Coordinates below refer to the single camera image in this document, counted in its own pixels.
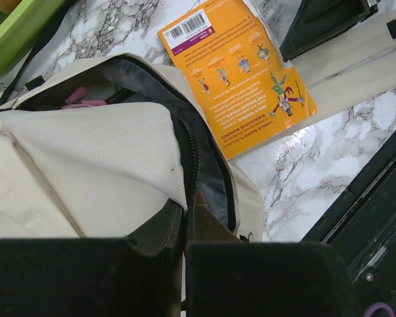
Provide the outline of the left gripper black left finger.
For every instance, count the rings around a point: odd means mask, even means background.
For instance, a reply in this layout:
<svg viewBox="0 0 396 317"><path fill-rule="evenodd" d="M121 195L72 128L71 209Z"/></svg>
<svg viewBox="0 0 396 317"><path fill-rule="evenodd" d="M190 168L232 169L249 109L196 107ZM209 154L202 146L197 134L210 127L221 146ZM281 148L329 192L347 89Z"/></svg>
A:
<svg viewBox="0 0 396 317"><path fill-rule="evenodd" d="M120 238L0 240L0 316L179 316L183 209Z"/></svg>

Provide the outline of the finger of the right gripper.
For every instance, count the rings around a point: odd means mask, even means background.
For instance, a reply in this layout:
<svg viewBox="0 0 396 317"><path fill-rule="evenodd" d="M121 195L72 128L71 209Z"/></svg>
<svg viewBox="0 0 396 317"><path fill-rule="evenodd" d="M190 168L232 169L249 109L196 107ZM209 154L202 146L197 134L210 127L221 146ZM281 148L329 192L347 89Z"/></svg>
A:
<svg viewBox="0 0 396 317"><path fill-rule="evenodd" d="M302 1L280 46L283 60L290 61L345 33L377 11L377 1Z"/></svg>

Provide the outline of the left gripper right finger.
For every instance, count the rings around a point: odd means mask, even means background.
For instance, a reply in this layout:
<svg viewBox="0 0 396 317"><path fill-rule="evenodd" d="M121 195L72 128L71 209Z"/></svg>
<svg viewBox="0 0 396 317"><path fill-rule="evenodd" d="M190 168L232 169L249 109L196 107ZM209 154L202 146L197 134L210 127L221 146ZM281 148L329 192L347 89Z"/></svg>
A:
<svg viewBox="0 0 396 317"><path fill-rule="evenodd" d="M347 267L329 245L246 242L195 192L187 218L188 316L361 316Z"/></svg>

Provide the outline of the orange yellow book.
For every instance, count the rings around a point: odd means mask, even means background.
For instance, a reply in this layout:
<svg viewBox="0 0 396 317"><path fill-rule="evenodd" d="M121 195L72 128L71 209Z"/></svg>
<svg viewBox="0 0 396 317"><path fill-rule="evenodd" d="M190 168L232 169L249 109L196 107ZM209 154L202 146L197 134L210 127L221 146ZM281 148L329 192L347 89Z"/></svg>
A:
<svg viewBox="0 0 396 317"><path fill-rule="evenodd" d="M228 159L318 111L249 1L206 1L158 35Z"/></svg>

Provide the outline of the beige canvas backpack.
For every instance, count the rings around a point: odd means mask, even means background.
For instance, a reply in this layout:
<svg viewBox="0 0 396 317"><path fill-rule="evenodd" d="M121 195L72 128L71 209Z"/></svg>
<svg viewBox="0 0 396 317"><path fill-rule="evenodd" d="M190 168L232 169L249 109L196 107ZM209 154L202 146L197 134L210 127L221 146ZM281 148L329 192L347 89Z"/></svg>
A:
<svg viewBox="0 0 396 317"><path fill-rule="evenodd" d="M62 110L86 87L105 106ZM255 186L216 144L184 75L134 55L78 60L0 106L0 240L120 238L167 201L187 218L195 192L236 237L253 240Z"/></svg>

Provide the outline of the pink pencil case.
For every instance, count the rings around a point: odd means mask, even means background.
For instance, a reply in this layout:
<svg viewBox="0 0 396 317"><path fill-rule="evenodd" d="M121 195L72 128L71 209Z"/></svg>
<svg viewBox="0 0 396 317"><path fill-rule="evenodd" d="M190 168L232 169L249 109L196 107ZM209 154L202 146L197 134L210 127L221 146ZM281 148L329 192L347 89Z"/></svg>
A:
<svg viewBox="0 0 396 317"><path fill-rule="evenodd" d="M105 100L86 100L85 96L87 94L88 89L86 87L77 88L65 99L61 109L91 108L96 106L105 106L108 104Z"/></svg>

